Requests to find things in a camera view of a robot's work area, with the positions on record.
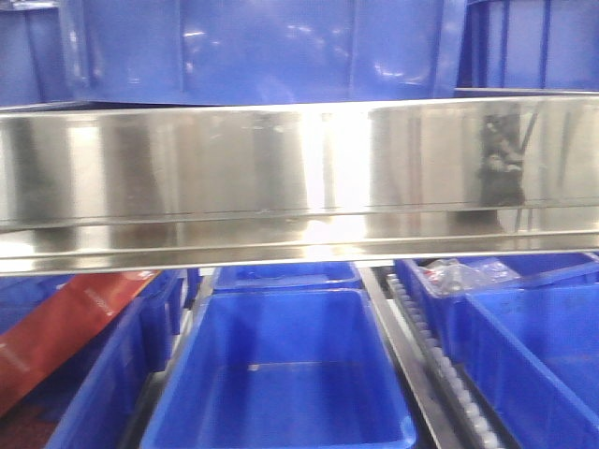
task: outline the shiny metal surface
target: shiny metal surface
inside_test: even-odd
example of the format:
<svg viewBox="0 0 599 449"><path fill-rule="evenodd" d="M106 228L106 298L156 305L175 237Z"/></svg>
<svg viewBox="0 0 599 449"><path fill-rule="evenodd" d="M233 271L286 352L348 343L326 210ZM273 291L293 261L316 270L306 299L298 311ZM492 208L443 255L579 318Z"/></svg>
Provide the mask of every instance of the shiny metal surface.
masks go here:
<svg viewBox="0 0 599 449"><path fill-rule="evenodd" d="M0 272L599 243L599 98L0 114Z"/></svg>

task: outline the stainless steel shelf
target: stainless steel shelf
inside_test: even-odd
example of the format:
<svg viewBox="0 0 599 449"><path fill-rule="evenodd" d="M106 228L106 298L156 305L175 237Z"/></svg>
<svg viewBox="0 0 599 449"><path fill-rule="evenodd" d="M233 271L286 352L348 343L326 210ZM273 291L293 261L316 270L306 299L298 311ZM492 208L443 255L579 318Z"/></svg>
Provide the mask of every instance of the stainless steel shelf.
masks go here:
<svg viewBox="0 0 599 449"><path fill-rule="evenodd" d="M599 245L599 97L0 114L0 273Z"/></svg>

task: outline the blue storage crate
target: blue storage crate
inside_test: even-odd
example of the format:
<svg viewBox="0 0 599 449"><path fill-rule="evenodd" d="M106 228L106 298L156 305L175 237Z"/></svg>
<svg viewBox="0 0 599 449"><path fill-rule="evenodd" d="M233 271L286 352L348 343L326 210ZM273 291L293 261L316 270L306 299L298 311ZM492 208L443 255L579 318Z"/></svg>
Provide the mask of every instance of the blue storage crate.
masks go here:
<svg viewBox="0 0 599 449"><path fill-rule="evenodd" d="M222 267L212 281L214 293L360 287L359 273L348 262Z"/></svg>
<svg viewBox="0 0 599 449"><path fill-rule="evenodd" d="M176 297L181 307L179 274L179 270L161 272L119 317L23 399L22 403L42 409L38 419L58 423L47 448L117 446L148 374L164 369L170 358L169 302ZM15 286L43 285L49 292L69 278L4 281L9 293L17 296L0 302L0 332L51 294L44 296L38 288ZM6 299L7 292L2 289L2 293Z"/></svg>
<svg viewBox="0 0 599 449"><path fill-rule="evenodd" d="M70 99L57 7L0 2L0 106Z"/></svg>
<svg viewBox="0 0 599 449"><path fill-rule="evenodd" d="M141 447L415 443L365 294L321 290L211 297Z"/></svg>
<svg viewBox="0 0 599 449"><path fill-rule="evenodd" d="M470 0L466 28L473 87L599 89L596 0Z"/></svg>
<svg viewBox="0 0 599 449"><path fill-rule="evenodd" d="M78 99L196 105L451 97L466 0L63 0Z"/></svg>
<svg viewBox="0 0 599 449"><path fill-rule="evenodd" d="M523 449L599 448L599 285L477 293L465 367Z"/></svg>
<svg viewBox="0 0 599 449"><path fill-rule="evenodd" d="M599 282L599 262L592 253L555 253L504 255L498 257L459 257L470 267L481 268L500 263L509 268L510 276L475 290L498 288L538 288ZM447 355L454 361L462 359L462 342L468 334L464 314L465 294L441 295L431 285L414 260L395 262L398 277L407 294L424 310L431 330L441 341Z"/></svg>

